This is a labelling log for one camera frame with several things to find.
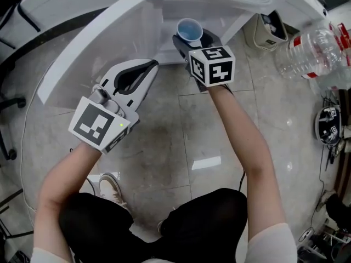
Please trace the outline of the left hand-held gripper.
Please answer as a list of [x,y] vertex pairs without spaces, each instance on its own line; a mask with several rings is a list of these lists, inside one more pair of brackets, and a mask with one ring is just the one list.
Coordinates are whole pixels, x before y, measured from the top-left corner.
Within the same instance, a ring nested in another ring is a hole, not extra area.
[[137,109],[157,73],[154,59],[134,59],[110,68],[89,97],[83,96],[69,132],[101,153],[109,153],[139,123]]

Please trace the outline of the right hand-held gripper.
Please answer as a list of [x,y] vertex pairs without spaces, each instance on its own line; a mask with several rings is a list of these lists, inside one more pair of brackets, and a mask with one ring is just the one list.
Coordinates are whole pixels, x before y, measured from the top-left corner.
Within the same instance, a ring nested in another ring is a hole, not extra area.
[[203,29],[202,47],[192,47],[178,35],[173,35],[172,41],[200,92],[217,85],[227,88],[234,81],[235,56],[227,45],[221,46],[220,38],[211,31]]

